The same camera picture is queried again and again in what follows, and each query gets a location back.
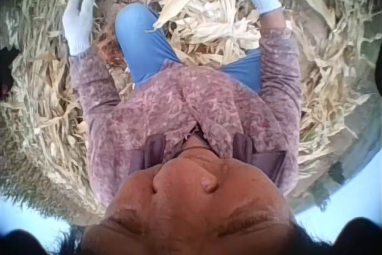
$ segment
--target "blue pants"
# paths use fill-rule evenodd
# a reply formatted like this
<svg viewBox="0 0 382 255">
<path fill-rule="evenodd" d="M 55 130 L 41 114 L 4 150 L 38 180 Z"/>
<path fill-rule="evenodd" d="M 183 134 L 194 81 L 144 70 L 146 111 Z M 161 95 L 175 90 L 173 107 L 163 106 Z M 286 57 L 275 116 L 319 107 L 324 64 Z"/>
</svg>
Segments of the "blue pants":
<svg viewBox="0 0 382 255">
<path fill-rule="evenodd" d="M 147 32 L 153 30 L 156 19 L 155 13 L 145 5 L 134 3 L 122 9 L 115 20 L 117 40 L 137 85 L 158 73 L 164 60 L 180 62 L 162 29 Z M 260 50 L 256 49 L 243 59 L 223 66 L 221 70 L 259 92 L 260 66 Z"/>
</svg>

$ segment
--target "long sleeve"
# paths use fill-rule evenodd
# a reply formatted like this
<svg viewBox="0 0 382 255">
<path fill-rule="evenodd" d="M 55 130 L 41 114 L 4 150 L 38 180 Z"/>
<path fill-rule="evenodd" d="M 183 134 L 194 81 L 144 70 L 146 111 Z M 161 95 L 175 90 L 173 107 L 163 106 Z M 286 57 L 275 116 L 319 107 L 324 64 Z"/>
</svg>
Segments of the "long sleeve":
<svg viewBox="0 0 382 255">
<path fill-rule="evenodd" d="M 97 47 L 70 58 L 70 76 L 85 118 L 107 115 L 121 101 Z"/>
<path fill-rule="evenodd" d="M 261 32 L 261 91 L 259 96 L 271 108 L 284 134 L 290 156 L 285 163 L 285 180 L 291 182 L 289 192 L 297 181 L 298 143 L 301 118 L 301 75 L 298 48 L 289 29 Z"/>
<path fill-rule="evenodd" d="M 110 113 L 121 101 L 105 62 L 91 47 L 70 58 L 72 85 L 77 89 L 87 125 L 87 170 L 98 201 L 110 202 L 118 187 L 115 183 L 115 130 Z"/>
</svg>

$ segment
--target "knee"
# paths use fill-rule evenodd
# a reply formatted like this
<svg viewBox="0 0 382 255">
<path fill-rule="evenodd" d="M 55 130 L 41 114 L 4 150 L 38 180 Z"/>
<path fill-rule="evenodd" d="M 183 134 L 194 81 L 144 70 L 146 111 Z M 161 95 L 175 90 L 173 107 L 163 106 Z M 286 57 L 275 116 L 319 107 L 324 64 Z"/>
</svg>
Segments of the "knee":
<svg viewBox="0 0 382 255">
<path fill-rule="evenodd" d="M 150 17 L 151 12 L 149 9 L 141 3 L 132 3 L 120 10 L 115 19 L 115 29 L 128 29 L 134 27 L 137 24 L 146 22 L 146 19 Z"/>
</svg>

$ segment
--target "forehead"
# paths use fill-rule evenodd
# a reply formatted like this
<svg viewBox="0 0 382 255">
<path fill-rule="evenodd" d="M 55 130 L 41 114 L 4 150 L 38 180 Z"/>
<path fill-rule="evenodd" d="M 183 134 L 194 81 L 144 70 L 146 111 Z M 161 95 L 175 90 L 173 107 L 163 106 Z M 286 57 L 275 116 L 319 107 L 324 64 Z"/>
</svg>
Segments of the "forehead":
<svg viewBox="0 0 382 255">
<path fill-rule="evenodd" d="M 235 212 L 235 214 L 238 213 L 236 215 L 239 215 L 240 221 L 243 221 L 242 219 L 246 217 L 247 213 L 252 213 L 254 210 L 273 212 L 280 209 L 278 208 L 280 207 L 279 203 L 283 203 L 281 202 L 283 197 L 278 193 L 277 188 L 260 170 L 234 159 L 229 162 L 232 165 L 226 166 L 232 168 L 222 180 L 220 188 L 205 202 L 200 199 L 197 202 L 201 204 L 194 204 L 195 197 L 191 193 L 187 196 L 180 192 L 179 195 L 181 196 L 172 196 L 171 202 L 166 200 L 165 203 L 167 204 L 163 204 L 162 208 L 158 208 L 155 204 L 156 200 L 153 200 L 151 195 L 142 196 L 142 192 L 140 192 L 140 197 L 137 194 L 134 197 L 134 200 L 139 202 L 137 207 L 141 211 L 138 219 L 140 222 L 149 222 L 148 225 L 144 225 L 145 234 L 143 236 L 132 235 L 127 231 L 124 232 L 102 225 L 90 226 L 82 240 L 82 249 L 91 250 L 93 254 L 166 254 L 166 252 L 159 252 L 159 250 L 175 250 L 175 248 L 170 247 L 171 243 L 179 242 L 182 244 L 179 249 L 191 248 L 190 251 L 193 250 L 190 254 L 231 255 L 238 254 L 238 250 L 243 251 L 244 249 L 245 251 L 251 250 L 249 254 L 253 254 L 261 246 L 266 246 L 263 251 L 266 254 L 271 254 L 269 246 L 274 245 L 272 240 L 275 237 L 270 232 L 258 233 L 252 237 L 248 236 L 246 241 L 237 236 L 228 236 L 221 239 L 216 236 L 213 237 L 208 232 L 209 228 L 213 229 L 217 225 L 225 225 L 227 221 L 230 221 L 230 214 L 234 213 L 238 207 L 238 212 Z M 143 171 L 139 178 L 137 175 L 130 177 L 125 182 L 124 188 L 130 193 L 138 190 L 136 188 L 137 184 L 152 184 L 152 174 L 148 174 L 148 170 Z M 146 180 L 139 182 L 138 179 L 141 178 Z M 130 196 L 115 198 L 120 205 L 115 204 L 110 214 L 118 213 L 119 209 L 127 201 L 132 200 L 131 198 Z M 250 204 L 247 206 L 249 202 L 254 202 L 254 206 Z M 198 249 L 195 247 L 196 245 L 203 245 L 203 248 Z"/>
<path fill-rule="evenodd" d="M 290 228 L 273 225 L 267 230 L 247 236 L 230 236 L 225 239 L 200 238 L 200 242 L 183 244 L 177 241 L 153 242 L 148 236 L 137 238 L 104 226 L 87 228 L 81 241 L 81 254 L 85 255 L 153 255 L 153 254 L 204 254 L 253 255 L 279 254 L 285 245 Z"/>
</svg>

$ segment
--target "person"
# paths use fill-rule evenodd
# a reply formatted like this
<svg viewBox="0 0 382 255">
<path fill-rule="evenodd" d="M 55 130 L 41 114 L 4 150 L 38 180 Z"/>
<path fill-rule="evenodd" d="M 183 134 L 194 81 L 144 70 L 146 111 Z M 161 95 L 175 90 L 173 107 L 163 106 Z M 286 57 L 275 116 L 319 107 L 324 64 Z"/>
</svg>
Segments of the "person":
<svg viewBox="0 0 382 255">
<path fill-rule="evenodd" d="M 70 75 L 84 111 L 88 175 L 104 219 L 95 254 L 278 254 L 295 229 L 285 200 L 298 179 L 298 51 L 279 0 L 252 0 L 260 50 L 219 70 L 181 63 L 156 14 L 115 21 L 134 95 L 121 101 L 90 44 L 95 0 L 63 15 Z"/>
</svg>

